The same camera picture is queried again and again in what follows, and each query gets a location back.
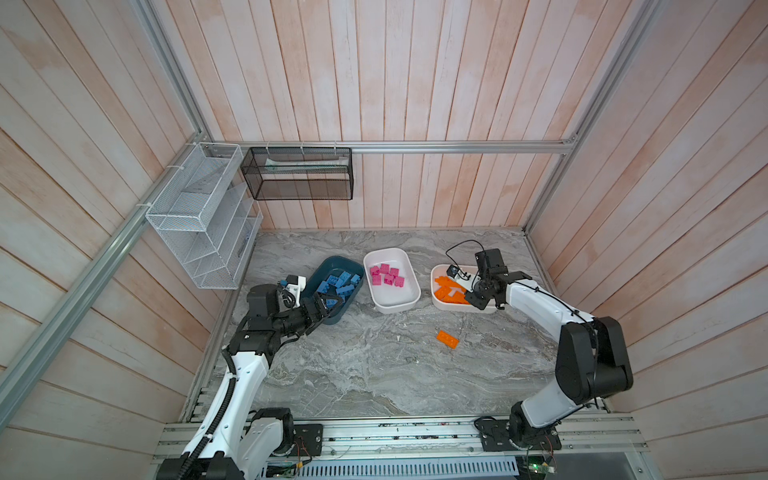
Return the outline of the blue lego double brick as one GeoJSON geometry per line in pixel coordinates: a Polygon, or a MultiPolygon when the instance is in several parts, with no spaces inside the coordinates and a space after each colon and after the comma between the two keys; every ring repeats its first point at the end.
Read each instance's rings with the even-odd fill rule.
{"type": "Polygon", "coordinates": [[[355,289],[356,289],[355,285],[346,285],[343,287],[337,287],[336,294],[340,296],[349,296],[355,291],[355,289]]]}

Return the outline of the long orange technic lego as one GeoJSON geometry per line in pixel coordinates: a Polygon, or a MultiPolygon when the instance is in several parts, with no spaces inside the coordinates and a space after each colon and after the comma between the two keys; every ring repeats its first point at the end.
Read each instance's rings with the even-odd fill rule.
{"type": "Polygon", "coordinates": [[[436,277],[434,282],[438,284],[441,288],[461,288],[461,285],[457,283],[455,280],[448,276],[440,276],[436,277]]]}

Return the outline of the orange lego plate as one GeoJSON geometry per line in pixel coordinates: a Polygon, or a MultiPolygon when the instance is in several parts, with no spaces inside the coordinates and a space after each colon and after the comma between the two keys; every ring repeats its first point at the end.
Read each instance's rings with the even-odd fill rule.
{"type": "Polygon", "coordinates": [[[452,293],[452,288],[440,287],[434,292],[434,297],[441,302],[448,303],[451,300],[452,293]]]}
{"type": "Polygon", "coordinates": [[[447,332],[440,330],[436,335],[436,339],[445,346],[456,349],[459,345],[459,340],[447,332]]]}

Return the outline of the orange lego bottom plate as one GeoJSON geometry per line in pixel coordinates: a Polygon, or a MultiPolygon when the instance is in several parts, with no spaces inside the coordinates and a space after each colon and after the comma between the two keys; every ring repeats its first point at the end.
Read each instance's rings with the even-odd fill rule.
{"type": "Polygon", "coordinates": [[[436,339],[445,346],[456,349],[459,345],[459,340],[447,332],[440,330],[436,335],[436,339]]]}

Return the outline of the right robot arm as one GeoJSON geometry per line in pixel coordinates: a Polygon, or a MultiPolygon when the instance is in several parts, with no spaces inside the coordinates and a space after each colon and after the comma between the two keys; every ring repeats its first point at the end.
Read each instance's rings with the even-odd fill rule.
{"type": "Polygon", "coordinates": [[[634,383],[617,320],[581,311],[541,288],[531,276],[511,271],[498,249],[475,254],[478,272],[465,299],[483,310],[509,305],[537,323],[557,343],[555,376],[533,396],[513,405],[507,425],[520,450],[557,447],[554,427],[597,398],[627,391],[634,383]]]}

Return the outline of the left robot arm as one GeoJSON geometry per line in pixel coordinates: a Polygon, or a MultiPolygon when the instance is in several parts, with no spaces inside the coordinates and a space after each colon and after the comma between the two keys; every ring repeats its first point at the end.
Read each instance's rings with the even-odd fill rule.
{"type": "Polygon", "coordinates": [[[160,465],[158,479],[254,479],[273,455],[297,447],[288,408],[251,411],[278,351],[335,316],[345,300],[332,293],[301,296],[296,276],[250,289],[249,309],[221,354],[227,370],[192,440],[160,465]]]}

